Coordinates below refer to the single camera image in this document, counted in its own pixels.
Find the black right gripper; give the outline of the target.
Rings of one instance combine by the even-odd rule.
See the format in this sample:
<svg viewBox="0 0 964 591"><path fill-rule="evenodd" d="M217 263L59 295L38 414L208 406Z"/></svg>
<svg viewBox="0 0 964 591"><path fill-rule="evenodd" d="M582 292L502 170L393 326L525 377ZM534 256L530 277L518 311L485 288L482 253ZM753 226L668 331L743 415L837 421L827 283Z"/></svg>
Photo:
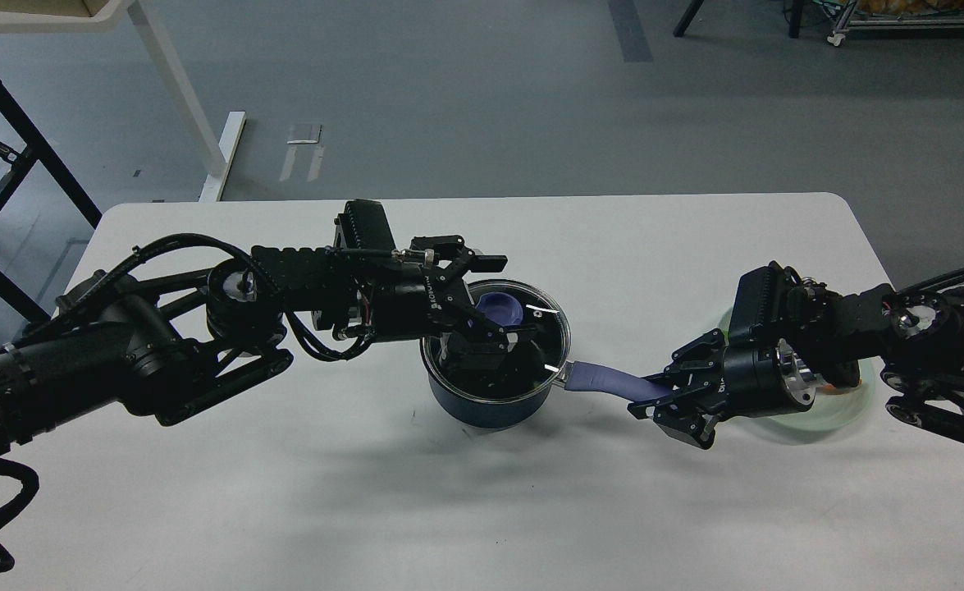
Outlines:
<svg viewBox="0 0 964 591"><path fill-rule="evenodd" d="M714 328L670 355L658 373L644 379L669 389L718 387L708 412L672 390L630 401L628 413L649 419L668 437L702 450L715 442L723 418L769 418L807 412L815 403L818 378L786 341L763 348L726 348L725 333Z"/></svg>

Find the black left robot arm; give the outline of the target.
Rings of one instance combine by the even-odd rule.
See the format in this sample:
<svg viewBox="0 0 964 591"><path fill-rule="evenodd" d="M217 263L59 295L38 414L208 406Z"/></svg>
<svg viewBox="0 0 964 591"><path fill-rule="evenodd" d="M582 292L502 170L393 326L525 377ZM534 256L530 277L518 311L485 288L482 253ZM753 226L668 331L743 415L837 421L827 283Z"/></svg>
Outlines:
<svg viewBox="0 0 964 591"><path fill-rule="evenodd" d="M281 348L287 334L327 363L379 341L448 337L456 365L500 367L539 328L488 313L464 277L505 263L460 236L415 238L406 250L244 251L174 233L135 248L0 347L0 531L39 490L34 470L7 459L13 445L114 401L177 425L283 373L293 363ZM0 543L0 572L13 566Z"/></svg>

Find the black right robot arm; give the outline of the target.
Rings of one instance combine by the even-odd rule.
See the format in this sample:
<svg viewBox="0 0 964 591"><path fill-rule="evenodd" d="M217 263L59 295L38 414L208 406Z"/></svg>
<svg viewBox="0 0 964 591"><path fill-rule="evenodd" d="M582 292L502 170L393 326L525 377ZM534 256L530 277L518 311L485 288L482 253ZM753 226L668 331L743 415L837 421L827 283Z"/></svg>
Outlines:
<svg viewBox="0 0 964 591"><path fill-rule="evenodd" d="M729 329L678 348L657 392L631 401L636 419L710 449L715 426L811 410L816 389L857 387L879 358L897 420L964 444L964 269L897 291L842 295L777 262L742 274Z"/></svg>

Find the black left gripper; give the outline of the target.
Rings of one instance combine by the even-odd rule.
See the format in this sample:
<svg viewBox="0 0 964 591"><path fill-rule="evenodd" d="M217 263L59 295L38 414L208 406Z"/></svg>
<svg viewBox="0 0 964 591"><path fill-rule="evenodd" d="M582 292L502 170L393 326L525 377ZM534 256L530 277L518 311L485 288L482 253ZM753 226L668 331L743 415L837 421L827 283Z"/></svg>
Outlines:
<svg viewBox="0 0 964 591"><path fill-rule="evenodd" d="M482 254L462 236L415 236L411 250L431 250L429 268L387 261L374 268L374 340L441 338L444 373L491 373L515 344L530 341L535 328L523 324L520 305L477 305L464 313L467 273L503 272L507 255Z"/></svg>

